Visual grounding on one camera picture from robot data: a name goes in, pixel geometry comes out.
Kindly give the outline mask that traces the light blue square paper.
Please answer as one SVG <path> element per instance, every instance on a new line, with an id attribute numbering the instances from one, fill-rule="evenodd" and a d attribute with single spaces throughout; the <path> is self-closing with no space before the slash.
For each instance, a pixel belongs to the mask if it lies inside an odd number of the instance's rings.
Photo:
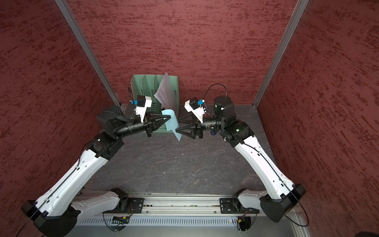
<path id="1" fill-rule="evenodd" d="M 165 123 L 166 130 L 172 131 L 177 140 L 181 141 L 182 134 L 176 132 L 176 129 L 179 128 L 179 123 L 175 112 L 172 109 L 166 109 L 162 111 L 162 114 L 170 116 L 170 119 Z"/>

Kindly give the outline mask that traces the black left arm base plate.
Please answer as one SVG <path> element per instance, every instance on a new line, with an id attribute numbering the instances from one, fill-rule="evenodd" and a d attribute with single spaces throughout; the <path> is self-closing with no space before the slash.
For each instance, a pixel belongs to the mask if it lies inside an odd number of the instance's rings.
<path id="1" fill-rule="evenodd" d="M 130 215 L 133 215 L 133 214 L 141 214 L 142 213 L 142 209 L 143 209 L 143 206 L 144 206 L 144 201 L 145 199 L 144 198 L 135 198 L 135 197 L 130 197 L 128 198 L 128 202 L 127 202 L 127 205 L 129 207 L 129 213 Z"/>

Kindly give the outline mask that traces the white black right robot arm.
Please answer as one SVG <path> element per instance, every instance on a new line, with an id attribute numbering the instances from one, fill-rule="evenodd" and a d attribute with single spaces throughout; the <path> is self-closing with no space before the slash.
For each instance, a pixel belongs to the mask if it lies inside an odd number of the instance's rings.
<path id="1" fill-rule="evenodd" d="M 219 134 L 239 152 L 260 178 L 265 191 L 248 189 L 236 193 L 236 208 L 253 208 L 262 211 L 271 221 L 278 223 L 287 213 L 300 203 L 306 189 L 293 183 L 272 161 L 262 148 L 257 136 L 249 125 L 239 120 L 235 105 L 228 96 L 214 99 L 214 114 L 208 115 L 205 101 L 192 98 L 184 103 L 191 121 L 184 117 L 180 122 L 185 126 L 176 132 L 190 138 L 202 138 L 204 131 Z"/>

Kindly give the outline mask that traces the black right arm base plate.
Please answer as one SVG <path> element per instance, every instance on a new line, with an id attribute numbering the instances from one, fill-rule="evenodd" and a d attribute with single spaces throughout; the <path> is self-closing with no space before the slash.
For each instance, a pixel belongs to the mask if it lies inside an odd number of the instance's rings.
<path id="1" fill-rule="evenodd" d="M 237 198 L 220 198 L 220 210 L 222 214 L 259 214 L 254 208 L 245 208 Z"/>

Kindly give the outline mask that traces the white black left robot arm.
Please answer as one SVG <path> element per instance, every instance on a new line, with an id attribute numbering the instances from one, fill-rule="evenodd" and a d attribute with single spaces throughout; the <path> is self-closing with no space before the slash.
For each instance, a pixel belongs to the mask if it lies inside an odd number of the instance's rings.
<path id="1" fill-rule="evenodd" d="M 46 237 L 64 237 L 77 223 L 107 211 L 130 211 L 128 194 L 120 188 L 85 201 L 74 198 L 90 178 L 123 146 L 123 138 L 140 132 L 151 136 L 172 118 L 164 113 L 142 113 L 127 118 L 120 107 L 111 106 L 101 112 L 98 122 L 103 127 L 89 142 L 78 161 L 44 195 L 26 201 L 21 209 Z"/>

